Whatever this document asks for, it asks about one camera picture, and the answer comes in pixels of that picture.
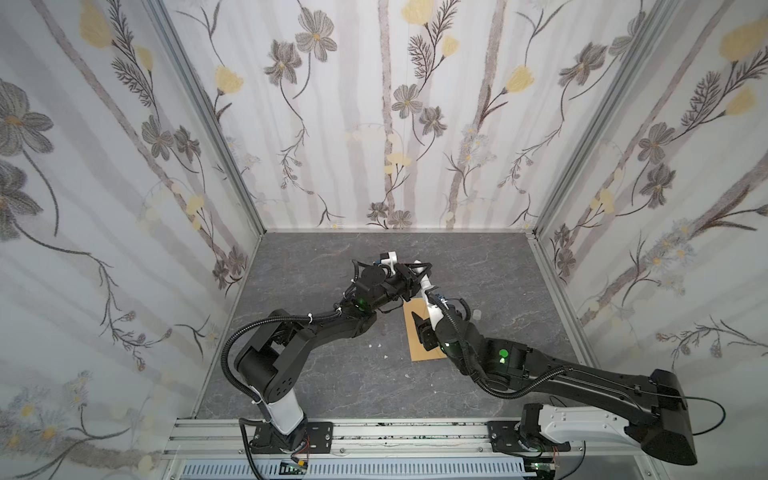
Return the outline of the white glue stick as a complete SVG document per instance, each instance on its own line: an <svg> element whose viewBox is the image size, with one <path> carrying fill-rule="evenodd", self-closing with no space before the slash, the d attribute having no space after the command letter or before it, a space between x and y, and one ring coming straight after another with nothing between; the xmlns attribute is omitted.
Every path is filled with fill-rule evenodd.
<svg viewBox="0 0 768 480"><path fill-rule="evenodd" d="M429 279L429 275L424 273L420 279L420 295L426 305L427 311L430 311L430 309L432 308L432 302L428 296L429 291L432 288L433 288L433 285L431 280Z"/></svg>

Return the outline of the brown kraft envelope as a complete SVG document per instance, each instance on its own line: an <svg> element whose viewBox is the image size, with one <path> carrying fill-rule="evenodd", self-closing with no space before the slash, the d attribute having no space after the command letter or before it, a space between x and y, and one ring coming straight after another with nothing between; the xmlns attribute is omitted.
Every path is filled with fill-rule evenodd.
<svg viewBox="0 0 768 480"><path fill-rule="evenodd" d="M445 354L439 348L427 351L419 341L413 314L416 313L420 317L429 319L426 302L421 298L412 299L404 304L403 313L411 361L421 362L445 359Z"/></svg>

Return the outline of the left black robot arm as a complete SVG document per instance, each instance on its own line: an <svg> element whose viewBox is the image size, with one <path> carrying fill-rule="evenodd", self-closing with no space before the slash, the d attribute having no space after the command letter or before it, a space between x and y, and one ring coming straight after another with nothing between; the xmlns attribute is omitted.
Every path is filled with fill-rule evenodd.
<svg viewBox="0 0 768 480"><path fill-rule="evenodd" d="M419 295L431 272L429 263L401 263L393 252L370 264L354 261L353 268L350 285L329 311L275 310L238 329L222 347L222 373L256 402L271 429L270 444L282 451L300 449L307 435L308 420L294 387L310 353L367 332L383 306Z"/></svg>

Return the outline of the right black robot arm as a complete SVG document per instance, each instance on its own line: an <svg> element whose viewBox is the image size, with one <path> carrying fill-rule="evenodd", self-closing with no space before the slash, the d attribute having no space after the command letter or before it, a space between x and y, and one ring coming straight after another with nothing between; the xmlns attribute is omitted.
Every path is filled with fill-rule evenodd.
<svg viewBox="0 0 768 480"><path fill-rule="evenodd" d="M440 305L433 322L412 315L419 342L440 349L459 372L485 393L514 400L544 393L596 407L628 422L629 439L667 463L698 463L688 398L677 376L609 372L548 355L525 344L483 336L452 305Z"/></svg>

